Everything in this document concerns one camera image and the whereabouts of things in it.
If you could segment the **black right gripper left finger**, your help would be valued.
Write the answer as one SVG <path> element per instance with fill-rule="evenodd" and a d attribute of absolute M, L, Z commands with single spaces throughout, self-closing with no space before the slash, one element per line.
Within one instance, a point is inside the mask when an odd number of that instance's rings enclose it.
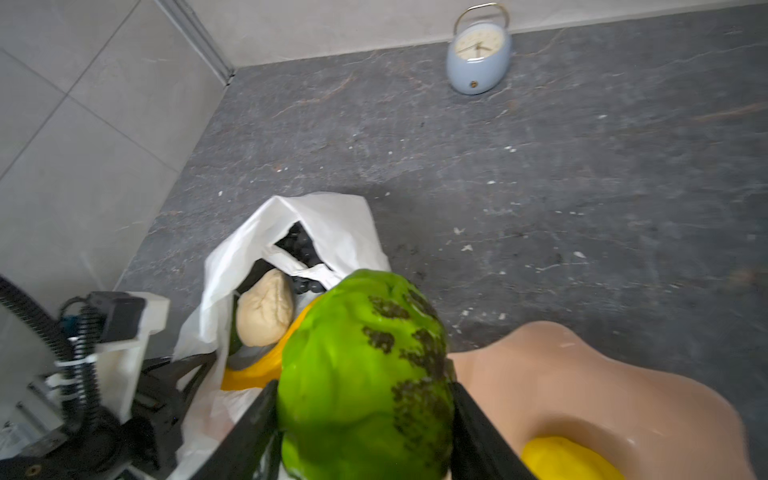
<path fill-rule="evenodd" d="M 192 476 L 204 479 L 269 479 L 280 472 L 277 380 L 273 380 L 243 414 L 219 447 Z"/>

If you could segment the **yellow fake fruit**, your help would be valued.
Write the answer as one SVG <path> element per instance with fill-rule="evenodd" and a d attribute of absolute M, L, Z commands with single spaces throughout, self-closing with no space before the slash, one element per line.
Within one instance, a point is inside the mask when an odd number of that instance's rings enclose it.
<path fill-rule="evenodd" d="M 596 452 L 560 436 L 539 437 L 523 448 L 521 460 L 539 480 L 624 480 Z"/>

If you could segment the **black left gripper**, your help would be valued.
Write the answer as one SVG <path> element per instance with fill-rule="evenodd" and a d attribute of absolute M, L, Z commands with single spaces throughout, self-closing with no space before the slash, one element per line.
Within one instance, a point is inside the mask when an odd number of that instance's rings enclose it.
<path fill-rule="evenodd" d="M 183 422 L 216 362 L 214 352 L 146 360 L 122 422 L 102 407 L 73 435 L 56 429 L 1 461 L 3 479 L 166 479 L 178 466 Z"/>

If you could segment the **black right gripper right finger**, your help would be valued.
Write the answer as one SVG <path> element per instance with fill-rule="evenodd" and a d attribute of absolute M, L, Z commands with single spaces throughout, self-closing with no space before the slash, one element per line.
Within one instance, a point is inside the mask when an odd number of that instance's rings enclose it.
<path fill-rule="evenodd" d="M 455 414 L 450 473 L 453 480 L 536 480 L 467 390 L 451 383 Z"/>

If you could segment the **green fake fruit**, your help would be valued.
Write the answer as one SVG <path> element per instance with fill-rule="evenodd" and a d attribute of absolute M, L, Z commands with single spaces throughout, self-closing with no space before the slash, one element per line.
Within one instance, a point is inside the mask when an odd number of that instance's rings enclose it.
<path fill-rule="evenodd" d="M 281 454 L 295 479 L 443 479 L 454 403 L 447 334 L 406 278 L 361 269 L 323 294 L 282 353 Z"/>

